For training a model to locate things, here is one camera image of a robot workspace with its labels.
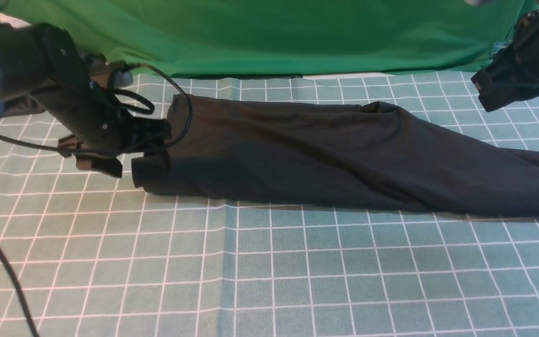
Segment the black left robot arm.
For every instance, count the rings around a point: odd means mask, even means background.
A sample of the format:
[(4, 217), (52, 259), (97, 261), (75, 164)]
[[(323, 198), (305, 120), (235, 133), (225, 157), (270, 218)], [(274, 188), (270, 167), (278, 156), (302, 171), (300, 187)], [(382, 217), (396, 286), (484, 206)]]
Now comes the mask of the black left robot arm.
[[(27, 96), (51, 113), (70, 132), (52, 151), (75, 158), (79, 170), (121, 178), (118, 156), (130, 153), (152, 156), (169, 169), (169, 122), (150, 119), (154, 105), (114, 87), (116, 73), (135, 67), (114, 62), (102, 87), (66, 30), (47, 23), (0, 26), (0, 103)], [(118, 95), (132, 96), (146, 108), (130, 108)]]

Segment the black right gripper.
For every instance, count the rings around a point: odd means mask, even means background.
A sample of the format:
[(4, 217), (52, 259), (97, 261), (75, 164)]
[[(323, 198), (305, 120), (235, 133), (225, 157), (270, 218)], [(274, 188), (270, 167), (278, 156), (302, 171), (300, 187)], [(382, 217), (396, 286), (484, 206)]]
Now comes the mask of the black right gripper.
[(539, 9), (520, 17), (510, 45), (471, 81), (487, 112), (539, 97)]

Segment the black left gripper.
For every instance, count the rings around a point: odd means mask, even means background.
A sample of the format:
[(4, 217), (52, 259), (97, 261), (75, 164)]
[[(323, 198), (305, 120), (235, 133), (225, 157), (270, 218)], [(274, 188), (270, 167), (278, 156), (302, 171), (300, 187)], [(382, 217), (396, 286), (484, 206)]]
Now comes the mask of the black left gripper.
[[(110, 130), (119, 141), (111, 155), (143, 153), (132, 159), (133, 175), (164, 175), (171, 170), (171, 158), (166, 150), (172, 138), (172, 128), (166, 119), (143, 117), (114, 117)], [(123, 165), (117, 158), (80, 153), (89, 147), (75, 135), (58, 139), (58, 154), (75, 158), (80, 171), (94, 171), (113, 178), (122, 178)]]

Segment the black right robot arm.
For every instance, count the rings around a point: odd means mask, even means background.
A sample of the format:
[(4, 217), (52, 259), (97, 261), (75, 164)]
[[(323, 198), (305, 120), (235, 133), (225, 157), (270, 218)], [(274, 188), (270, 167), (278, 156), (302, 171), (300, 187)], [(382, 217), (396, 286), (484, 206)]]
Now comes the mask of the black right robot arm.
[(539, 8), (518, 19), (511, 41), (471, 81), (487, 112), (539, 97)]

